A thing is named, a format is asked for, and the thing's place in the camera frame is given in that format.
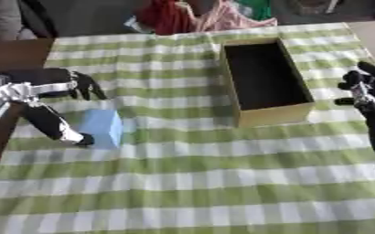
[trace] pink cloth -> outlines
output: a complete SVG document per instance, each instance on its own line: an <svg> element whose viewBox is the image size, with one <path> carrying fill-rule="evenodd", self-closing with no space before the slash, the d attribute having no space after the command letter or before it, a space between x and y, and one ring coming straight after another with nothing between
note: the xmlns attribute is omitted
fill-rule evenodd
<svg viewBox="0 0 375 234"><path fill-rule="evenodd" d="M270 18L256 21L239 13L230 0L217 0L213 8L207 14L196 19L195 32L221 31L242 29L249 27L277 26L277 20Z"/></svg>

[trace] open box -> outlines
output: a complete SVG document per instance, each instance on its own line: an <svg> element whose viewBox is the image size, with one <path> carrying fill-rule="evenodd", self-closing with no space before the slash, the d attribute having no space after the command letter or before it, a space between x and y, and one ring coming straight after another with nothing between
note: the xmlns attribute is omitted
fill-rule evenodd
<svg viewBox="0 0 375 234"><path fill-rule="evenodd" d="M225 42L220 65L237 127L301 122L314 106L278 37Z"/></svg>

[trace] table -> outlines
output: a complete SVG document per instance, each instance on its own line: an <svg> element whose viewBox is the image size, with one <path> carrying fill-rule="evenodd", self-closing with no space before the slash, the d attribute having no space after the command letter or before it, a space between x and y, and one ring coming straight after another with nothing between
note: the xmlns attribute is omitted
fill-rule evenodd
<svg viewBox="0 0 375 234"><path fill-rule="evenodd" d="M305 122L236 129L220 43L276 29L315 108ZM122 146L79 149L19 124L0 164L0 233L375 233L367 128L333 102L357 59L374 61L346 24L59 39L46 66L91 74L110 98L46 102L72 124L118 110Z"/></svg>
<svg viewBox="0 0 375 234"><path fill-rule="evenodd" d="M375 57L375 22L349 23L349 26ZM0 70L42 67L52 43L52 39L40 39L0 44ZM0 120L0 158L20 111L20 107L14 105Z"/></svg>

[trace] clothing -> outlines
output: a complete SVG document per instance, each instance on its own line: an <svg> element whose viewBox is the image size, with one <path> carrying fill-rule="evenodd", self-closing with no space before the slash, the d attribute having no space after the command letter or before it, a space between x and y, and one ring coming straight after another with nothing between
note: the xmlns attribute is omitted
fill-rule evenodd
<svg viewBox="0 0 375 234"><path fill-rule="evenodd" d="M136 13L136 19L153 28L157 35L188 33L194 28L194 16L175 0L153 0L149 7Z"/></svg>
<svg viewBox="0 0 375 234"><path fill-rule="evenodd" d="M32 39L34 34L23 27L16 0L0 0L0 41Z"/></svg>
<svg viewBox="0 0 375 234"><path fill-rule="evenodd" d="M235 0L241 5L248 6L252 9L252 15L249 16L255 20L265 20L272 17L270 0Z"/></svg>
<svg viewBox="0 0 375 234"><path fill-rule="evenodd" d="M230 0L218 0L207 14L198 18L194 31L221 31L231 29L242 29L249 27L271 27L276 26L277 20L270 18L256 21L239 13Z"/></svg>

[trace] red cloth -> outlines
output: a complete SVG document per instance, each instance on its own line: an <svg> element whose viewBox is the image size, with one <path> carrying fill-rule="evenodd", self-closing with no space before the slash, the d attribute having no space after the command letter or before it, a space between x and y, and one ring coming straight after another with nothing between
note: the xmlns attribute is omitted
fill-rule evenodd
<svg viewBox="0 0 375 234"><path fill-rule="evenodd" d="M175 5L175 0L152 0L152 4L137 12L139 23L155 30L157 35L188 33L193 22L188 12Z"/></svg>

